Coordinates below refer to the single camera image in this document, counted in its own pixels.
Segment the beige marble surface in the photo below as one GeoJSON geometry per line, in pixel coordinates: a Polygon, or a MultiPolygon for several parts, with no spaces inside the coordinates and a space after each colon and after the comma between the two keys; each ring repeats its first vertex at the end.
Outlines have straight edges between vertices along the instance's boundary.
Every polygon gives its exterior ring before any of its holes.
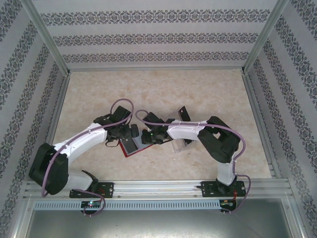
{"type": "MultiPolygon", "coordinates": [[[[119,98],[132,100],[135,110],[152,111],[163,119],[183,105],[192,121],[218,116],[246,139],[247,149],[238,159],[237,173],[251,178],[271,177],[239,70],[72,73],[54,143],[70,138],[96,117],[109,113],[119,98]]],[[[121,105],[130,108],[126,102],[121,105]]],[[[132,123],[145,128],[135,117],[132,123]]],[[[199,142],[177,154],[171,143],[154,145],[128,158],[120,147],[99,144],[70,167],[88,170],[101,180],[214,179],[217,174],[215,160],[199,142]]]]}

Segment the marble floor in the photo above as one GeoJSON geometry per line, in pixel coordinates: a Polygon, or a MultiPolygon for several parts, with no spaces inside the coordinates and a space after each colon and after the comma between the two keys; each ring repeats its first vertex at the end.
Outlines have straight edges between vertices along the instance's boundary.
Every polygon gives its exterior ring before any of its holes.
{"type": "MultiPolygon", "coordinates": [[[[74,72],[54,143],[109,113],[119,98],[128,98],[135,110],[145,109],[162,119],[181,106],[186,106],[192,121],[218,116],[247,142],[236,172],[251,178],[271,177],[240,70],[74,72]]],[[[121,105],[130,108],[127,102],[121,105]]],[[[131,123],[145,128],[135,117],[131,123]]],[[[102,143],[78,157],[70,168],[87,170],[100,180],[215,179],[217,175],[216,161],[199,142],[176,154],[171,143],[154,145],[128,158],[120,147],[102,143]]]]}

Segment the patterned wallpaper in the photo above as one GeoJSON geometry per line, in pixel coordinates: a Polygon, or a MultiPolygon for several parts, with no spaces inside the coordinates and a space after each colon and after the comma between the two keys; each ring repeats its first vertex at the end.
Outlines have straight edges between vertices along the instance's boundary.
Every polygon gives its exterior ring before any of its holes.
{"type": "Polygon", "coordinates": [[[317,1],[291,0],[249,72],[282,175],[317,237],[317,1]]]}
{"type": "Polygon", "coordinates": [[[0,238],[48,135],[64,75],[18,0],[0,0],[0,238]]]}
{"type": "Polygon", "coordinates": [[[275,3],[34,1],[71,69],[243,66],[275,3]]]}

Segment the perforated metal strip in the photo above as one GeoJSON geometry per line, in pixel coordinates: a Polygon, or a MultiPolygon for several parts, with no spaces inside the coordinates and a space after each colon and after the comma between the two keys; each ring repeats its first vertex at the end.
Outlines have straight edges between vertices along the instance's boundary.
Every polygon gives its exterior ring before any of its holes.
{"type": "MultiPolygon", "coordinates": [[[[80,210],[81,201],[38,201],[34,210],[80,210]]],[[[219,200],[106,201],[104,210],[205,210],[220,209],[219,200]]]]}

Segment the black bracket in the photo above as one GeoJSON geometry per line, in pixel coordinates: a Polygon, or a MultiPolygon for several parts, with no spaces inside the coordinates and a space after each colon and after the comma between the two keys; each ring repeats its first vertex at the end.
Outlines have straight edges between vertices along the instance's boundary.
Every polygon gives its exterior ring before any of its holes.
{"type": "MultiPolygon", "coordinates": [[[[114,183],[112,182],[98,182],[95,193],[100,194],[104,198],[112,198],[114,190],[114,183]]],[[[90,195],[83,192],[71,190],[69,193],[70,198],[98,198],[95,195],[90,195]]]]}
{"type": "Polygon", "coordinates": [[[237,181],[237,178],[230,186],[226,186],[219,181],[203,181],[201,186],[197,186],[202,190],[203,197],[237,197],[246,195],[246,188],[243,181],[237,181]]]}

